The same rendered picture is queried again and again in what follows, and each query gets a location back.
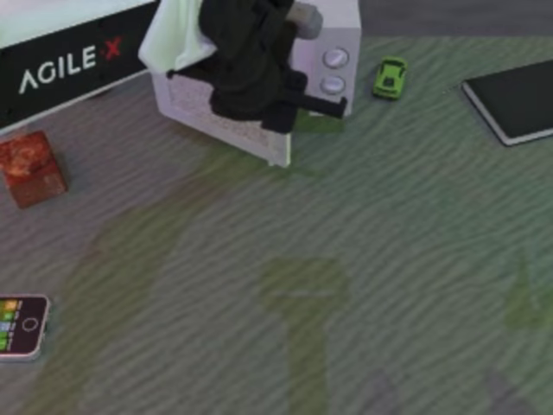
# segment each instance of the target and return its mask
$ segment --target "green toy car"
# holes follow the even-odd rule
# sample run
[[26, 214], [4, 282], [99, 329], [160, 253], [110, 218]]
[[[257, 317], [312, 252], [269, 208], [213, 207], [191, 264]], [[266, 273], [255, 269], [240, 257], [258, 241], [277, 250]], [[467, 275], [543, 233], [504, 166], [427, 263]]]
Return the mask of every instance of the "green toy car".
[[396, 56], [385, 56], [378, 67], [372, 94], [386, 99], [399, 99], [404, 89], [407, 62]]

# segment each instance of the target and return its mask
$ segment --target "red letter x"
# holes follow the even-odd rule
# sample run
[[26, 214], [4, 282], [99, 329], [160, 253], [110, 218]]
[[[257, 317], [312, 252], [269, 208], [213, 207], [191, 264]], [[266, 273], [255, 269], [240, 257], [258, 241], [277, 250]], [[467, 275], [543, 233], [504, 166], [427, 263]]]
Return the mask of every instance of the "red letter x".
[[121, 53], [119, 52], [119, 45], [121, 44], [121, 36], [116, 37], [112, 41], [105, 41], [105, 45], [107, 46], [107, 53], [105, 54], [105, 59], [107, 61], [111, 61], [111, 58], [114, 56], [119, 56]]

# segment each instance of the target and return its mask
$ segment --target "toy phone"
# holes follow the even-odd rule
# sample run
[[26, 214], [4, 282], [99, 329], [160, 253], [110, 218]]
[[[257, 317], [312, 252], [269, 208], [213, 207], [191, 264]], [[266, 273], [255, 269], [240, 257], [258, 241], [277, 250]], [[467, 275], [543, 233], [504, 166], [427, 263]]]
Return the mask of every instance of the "toy phone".
[[0, 361], [38, 356], [49, 308], [45, 296], [0, 295]]

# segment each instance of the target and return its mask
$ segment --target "white knob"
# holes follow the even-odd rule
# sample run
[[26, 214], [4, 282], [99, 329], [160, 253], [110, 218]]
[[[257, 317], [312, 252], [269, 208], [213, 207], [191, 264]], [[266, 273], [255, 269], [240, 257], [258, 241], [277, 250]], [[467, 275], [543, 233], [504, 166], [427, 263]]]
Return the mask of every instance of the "white knob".
[[342, 48], [327, 51], [323, 58], [324, 64], [331, 69], [344, 67], [349, 62], [349, 54]]
[[340, 76], [325, 76], [321, 82], [321, 90], [328, 95], [342, 93], [346, 89], [346, 82]]

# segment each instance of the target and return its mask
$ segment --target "notebook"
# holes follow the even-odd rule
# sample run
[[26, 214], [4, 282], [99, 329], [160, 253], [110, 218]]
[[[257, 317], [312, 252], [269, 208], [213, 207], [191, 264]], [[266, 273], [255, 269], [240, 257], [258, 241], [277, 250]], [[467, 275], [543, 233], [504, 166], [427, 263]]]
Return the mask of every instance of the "notebook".
[[461, 89], [504, 145], [553, 136], [553, 61], [465, 80]]

